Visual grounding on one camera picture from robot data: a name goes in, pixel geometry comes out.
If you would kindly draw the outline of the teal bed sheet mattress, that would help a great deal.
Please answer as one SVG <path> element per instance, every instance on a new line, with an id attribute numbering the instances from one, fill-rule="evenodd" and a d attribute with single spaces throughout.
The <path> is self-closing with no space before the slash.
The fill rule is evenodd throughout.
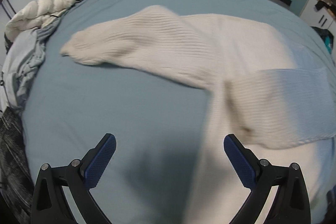
<path id="1" fill-rule="evenodd" d="M 22 117 L 26 154 L 36 179 L 42 164 L 67 165 L 112 133 L 116 153 L 92 194 L 113 223 L 183 223 L 210 94 L 139 69 L 82 65 L 60 51 L 76 32 L 150 6 L 179 16 L 219 14 L 265 23 L 302 41 L 316 59 L 328 52 L 315 30 L 267 0 L 84 0 L 76 5 L 49 38 L 30 91 Z"/>

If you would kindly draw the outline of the dark patterned fabric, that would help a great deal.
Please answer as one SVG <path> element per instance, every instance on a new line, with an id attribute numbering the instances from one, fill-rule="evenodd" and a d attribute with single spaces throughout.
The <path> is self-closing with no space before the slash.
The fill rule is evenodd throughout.
<path id="1" fill-rule="evenodd" d="M 1 117 L 2 196 L 19 223 L 31 222 L 34 183 L 27 161 L 21 118 L 7 107 Z"/>

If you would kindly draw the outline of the white puffy jacket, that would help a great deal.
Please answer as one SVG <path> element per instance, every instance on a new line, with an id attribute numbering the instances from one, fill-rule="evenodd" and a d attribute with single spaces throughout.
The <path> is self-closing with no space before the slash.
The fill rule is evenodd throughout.
<path id="1" fill-rule="evenodd" d="M 82 0 L 34 0 L 18 11 L 5 26 L 6 38 L 13 42 L 23 31 L 44 28 Z"/>

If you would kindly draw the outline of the pale blue crumpled garment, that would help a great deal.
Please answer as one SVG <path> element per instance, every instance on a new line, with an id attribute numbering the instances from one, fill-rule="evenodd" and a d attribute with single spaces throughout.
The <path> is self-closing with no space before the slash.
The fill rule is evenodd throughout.
<path id="1" fill-rule="evenodd" d="M 25 108 L 34 79 L 45 61 L 46 43 L 60 18 L 43 28 L 21 32 L 14 40 L 1 71 L 1 109 L 17 113 Z"/>

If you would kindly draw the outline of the black clothes on dresser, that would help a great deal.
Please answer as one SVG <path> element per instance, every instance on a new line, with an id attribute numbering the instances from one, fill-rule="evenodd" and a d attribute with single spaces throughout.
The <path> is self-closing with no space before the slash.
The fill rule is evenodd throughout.
<path id="1" fill-rule="evenodd" d="M 329 5 L 327 2 L 323 1 L 323 0 L 319 0 L 316 4 L 315 4 L 315 9 L 317 11 L 321 10 L 322 8 L 326 8 L 329 10 L 333 10 L 335 9 L 335 5 L 331 4 Z"/>

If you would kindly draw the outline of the white cabinet dresser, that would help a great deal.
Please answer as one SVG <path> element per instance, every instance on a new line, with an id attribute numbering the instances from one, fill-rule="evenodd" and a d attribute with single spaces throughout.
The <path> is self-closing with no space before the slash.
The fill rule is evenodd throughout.
<path id="1" fill-rule="evenodd" d="M 335 31 L 335 0 L 307 0 L 299 17 L 312 27 Z"/>

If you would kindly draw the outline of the light blue knit sweater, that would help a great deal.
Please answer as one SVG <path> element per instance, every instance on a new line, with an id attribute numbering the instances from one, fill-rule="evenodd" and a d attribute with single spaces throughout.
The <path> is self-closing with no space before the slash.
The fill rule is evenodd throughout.
<path id="1" fill-rule="evenodd" d="M 335 68 L 272 26 L 219 14 L 179 16 L 162 6 L 76 32 L 61 54 L 112 63 L 209 92 L 183 223 L 227 223 L 242 187 L 223 141 L 229 133 L 277 165 L 301 166 L 312 217 L 323 219 L 335 164 Z"/>

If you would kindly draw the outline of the black and teal bag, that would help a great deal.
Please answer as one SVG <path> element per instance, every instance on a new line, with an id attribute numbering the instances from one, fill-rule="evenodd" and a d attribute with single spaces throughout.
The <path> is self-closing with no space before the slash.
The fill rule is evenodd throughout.
<path id="1" fill-rule="evenodd" d="M 328 29 L 311 27 L 322 39 L 327 51 L 332 54 L 334 47 L 334 35 Z"/>

